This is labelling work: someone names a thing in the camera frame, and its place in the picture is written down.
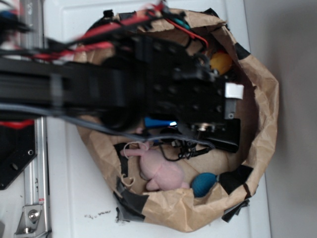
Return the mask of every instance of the screw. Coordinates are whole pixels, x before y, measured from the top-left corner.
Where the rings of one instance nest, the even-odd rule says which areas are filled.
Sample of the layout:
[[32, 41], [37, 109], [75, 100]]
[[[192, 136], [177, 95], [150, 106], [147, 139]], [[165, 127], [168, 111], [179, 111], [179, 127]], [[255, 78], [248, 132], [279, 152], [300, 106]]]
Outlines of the screw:
[[23, 233], [24, 233], [24, 234], [29, 234], [29, 233], [31, 233], [31, 228], [30, 228], [30, 227], [24, 228], [24, 229], [23, 229]]

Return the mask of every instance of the orange ball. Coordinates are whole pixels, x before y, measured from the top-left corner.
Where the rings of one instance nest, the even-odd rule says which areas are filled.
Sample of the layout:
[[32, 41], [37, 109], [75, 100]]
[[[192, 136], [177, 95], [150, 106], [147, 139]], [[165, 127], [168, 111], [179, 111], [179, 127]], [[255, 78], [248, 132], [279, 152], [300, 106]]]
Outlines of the orange ball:
[[216, 52], [210, 60], [211, 69], [217, 69], [219, 74], [227, 73], [232, 66], [232, 58], [224, 52]]

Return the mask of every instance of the teal ball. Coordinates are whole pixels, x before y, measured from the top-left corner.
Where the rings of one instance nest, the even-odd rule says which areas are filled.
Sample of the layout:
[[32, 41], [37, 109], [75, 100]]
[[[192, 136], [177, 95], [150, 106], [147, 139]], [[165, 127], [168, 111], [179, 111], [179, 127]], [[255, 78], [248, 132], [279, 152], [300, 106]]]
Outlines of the teal ball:
[[202, 173], [200, 175], [197, 175], [192, 182], [194, 196], [205, 196], [216, 182], [216, 175], [212, 173]]

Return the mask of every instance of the black tape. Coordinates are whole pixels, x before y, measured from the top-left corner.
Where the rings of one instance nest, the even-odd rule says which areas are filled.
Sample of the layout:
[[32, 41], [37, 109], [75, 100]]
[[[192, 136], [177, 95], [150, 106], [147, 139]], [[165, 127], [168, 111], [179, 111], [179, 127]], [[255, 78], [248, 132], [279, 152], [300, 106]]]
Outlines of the black tape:
[[134, 14], [135, 14], [135, 11], [134, 11], [134, 12], [119, 13], [119, 19], [120, 19], [120, 21], [125, 20], [125, 19], [129, 19], [129, 18], [131, 18]]
[[250, 52], [243, 48], [238, 42], [234, 45], [234, 48], [239, 60], [243, 60], [250, 55]]
[[128, 167], [129, 160], [120, 154], [120, 151], [123, 150], [125, 145], [126, 143], [120, 143], [120, 144], [114, 145], [114, 148], [117, 151], [117, 155], [119, 157], [120, 164], [121, 164], [121, 174], [123, 175], [124, 178], [129, 176], [129, 167]]
[[142, 222], [145, 216], [142, 215], [142, 210], [147, 202], [148, 195], [137, 195], [129, 192], [121, 180], [117, 180], [117, 191], [121, 194], [122, 198], [114, 193], [118, 205], [118, 219], [124, 221], [139, 221]]
[[219, 18], [218, 14], [217, 14], [212, 8], [207, 9], [207, 10], [204, 11], [203, 13], [208, 14], [208, 15], [211, 15], [211, 16], [216, 16], [216, 17]]
[[245, 200], [245, 201], [239, 203], [238, 205], [225, 210], [224, 215], [222, 216], [222, 219], [225, 222], [230, 222], [230, 220], [233, 218], [234, 215], [237, 215], [237, 216], [239, 215], [241, 208], [248, 207], [249, 204], [250, 204], [250, 201]]
[[230, 194], [237, 187], [245, 184], [253, 168], [240, 165], [235, 171], [225, 172], [219, 175], [219, 183]]

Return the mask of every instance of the pink plush toy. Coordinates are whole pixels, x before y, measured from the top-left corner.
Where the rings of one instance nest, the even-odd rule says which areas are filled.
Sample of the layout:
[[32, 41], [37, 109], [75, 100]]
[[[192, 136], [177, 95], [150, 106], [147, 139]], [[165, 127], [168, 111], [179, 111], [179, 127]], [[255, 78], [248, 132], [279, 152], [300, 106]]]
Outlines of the pink plush toy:
[[122, 156], [141, 156], [141, 173], [149, 182], [146, 189], [173, 190], [177, 188], [189, 188], [189, 184], [184, 182], [184, 172], [175, 162], [166, 160], [162, 153], [150, 149], [148, 142], [140, 144], [140, 149], [124, 149], [120, 153]]

